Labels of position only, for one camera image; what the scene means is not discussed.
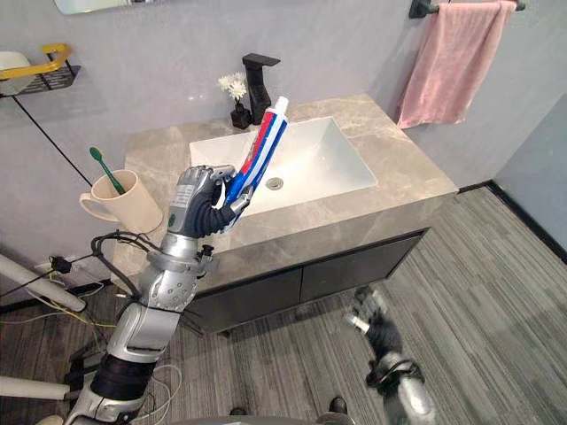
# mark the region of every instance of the beige mug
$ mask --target beige mug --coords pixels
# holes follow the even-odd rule
[[[81,193],[79,204],[87,213],[102,220],[119,221],[131,232],[154,230],[161,223],[163,212],[138,175],[129,170],[113,171],[113,174],[126,193],[119,195],[108,176],[103,175],[93,184],[90,193]]]

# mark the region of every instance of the towel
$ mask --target towel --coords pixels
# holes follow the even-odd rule
[[[463,122],[516,2],[440,4],[400,101],[400,128]]]

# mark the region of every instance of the green toothbrush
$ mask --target green toothbrush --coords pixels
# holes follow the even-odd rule
[[[124,190],[124,188],[122,187],[120,182],[118,180],[116,180],[116,177],[114,177],[113,173],[106,166],[105,162],[103,161],[102,152],[99,151],[94,146],[90,147],[89,152],[90,152],[90,156],[92,158],[94,158],[100,164],[101,167],[103,167],[103,170],[105,170],[106,175],[108,176],[108,178],[112,182],[112,184],[113,184],[114,188],[116,189],[116,191],[118,192],[118,194],[124,195],[126,193],[126,190]]]

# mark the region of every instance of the vanity countertop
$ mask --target vanity countertop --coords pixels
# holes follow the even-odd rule
[[[226,234],[209,236],[203,243],[214,246],[220,265],[199,281],[199,292],[427,228],[457,191],[366,94],[290,104],[287,115],[290,122],[332,116],[377,185],[245,216]],[[125,167],[140,175],[167,217],[177,178],[191,165],[190,143],[242,132],[229,120],[145,131],[130,139]],[[166,221],[148,234],[154,243]],[[117,243],[113,263],[136,280],[147,261],[143,252]]]

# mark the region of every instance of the mirror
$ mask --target mirror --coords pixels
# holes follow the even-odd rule
[[[160,0],[54,0],[55,5],[64,15],[86,13],[109,9],[111,7],[129,6],[139,3],[157,3]]]

